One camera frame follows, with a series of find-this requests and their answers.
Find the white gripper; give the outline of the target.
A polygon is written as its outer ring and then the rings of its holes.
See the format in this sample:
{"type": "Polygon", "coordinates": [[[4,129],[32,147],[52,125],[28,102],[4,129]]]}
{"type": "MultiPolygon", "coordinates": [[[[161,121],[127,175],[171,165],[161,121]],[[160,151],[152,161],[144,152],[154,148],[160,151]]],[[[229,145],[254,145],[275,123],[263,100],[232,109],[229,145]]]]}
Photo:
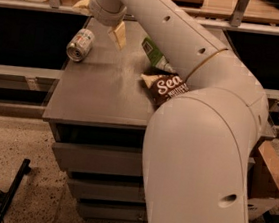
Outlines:
{"type": "Polygon", "coordinates": [[[126,27],[123,18],[127,8],[119,0],[80,0],[72,6],[72,11],[92,16],[104,26],[109,26],[108,36],[116,48],[121,50],[126,45],[126,27]]]}

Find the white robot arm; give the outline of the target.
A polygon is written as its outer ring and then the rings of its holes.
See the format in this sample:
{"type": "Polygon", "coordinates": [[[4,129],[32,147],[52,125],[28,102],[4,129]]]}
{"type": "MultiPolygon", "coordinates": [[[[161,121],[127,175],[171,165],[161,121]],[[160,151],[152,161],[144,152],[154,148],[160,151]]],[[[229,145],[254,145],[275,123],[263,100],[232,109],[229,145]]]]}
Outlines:
{"type": "Polygon", "coordinates": [[[249,223],[248,158],[268,119],[264,88],[171,0],[91,0],[103,25],[133,15],[189,85],[145,131],[148,223],[249,223]]]}

